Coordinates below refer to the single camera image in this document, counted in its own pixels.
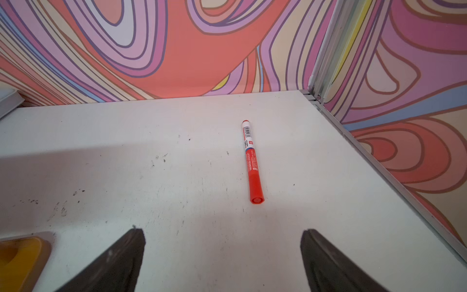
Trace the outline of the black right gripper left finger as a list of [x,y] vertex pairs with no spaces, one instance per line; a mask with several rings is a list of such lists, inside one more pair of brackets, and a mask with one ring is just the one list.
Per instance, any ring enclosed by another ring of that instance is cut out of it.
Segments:
[[91,264],[58,289],[60,292],[133,292],[145,249],[142,229],[132,228]]

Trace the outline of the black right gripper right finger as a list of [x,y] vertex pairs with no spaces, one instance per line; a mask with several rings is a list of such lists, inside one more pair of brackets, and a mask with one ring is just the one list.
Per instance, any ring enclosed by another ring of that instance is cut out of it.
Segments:
[[308,284],[313,292],[387,290],[315,229],[303,232],[300,251]]

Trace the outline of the yellow wooden two-tier shelf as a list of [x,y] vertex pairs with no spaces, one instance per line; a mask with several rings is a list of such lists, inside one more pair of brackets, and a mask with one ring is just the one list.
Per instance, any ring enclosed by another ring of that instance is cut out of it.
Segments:
[[53,242],[51,232],[2,238],[1,291],[33,291],[51,256]]

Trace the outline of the red whiteboard marker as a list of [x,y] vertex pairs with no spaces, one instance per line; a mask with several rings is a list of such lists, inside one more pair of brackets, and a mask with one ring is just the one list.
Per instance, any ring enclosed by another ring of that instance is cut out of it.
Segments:
[[251,123],[248,120],[244,120],[242,122],[242,131],[244,137],[250,201],[252,204],[262,204],[265,198],[261,187],[259,165],[254,141],[252,139]]

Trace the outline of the white plastic box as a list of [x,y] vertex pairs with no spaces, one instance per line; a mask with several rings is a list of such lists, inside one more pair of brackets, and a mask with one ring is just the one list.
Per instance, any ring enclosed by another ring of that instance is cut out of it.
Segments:
[[0,119],[17,109],[24,102],[24,98],[15,89],[1,89]]

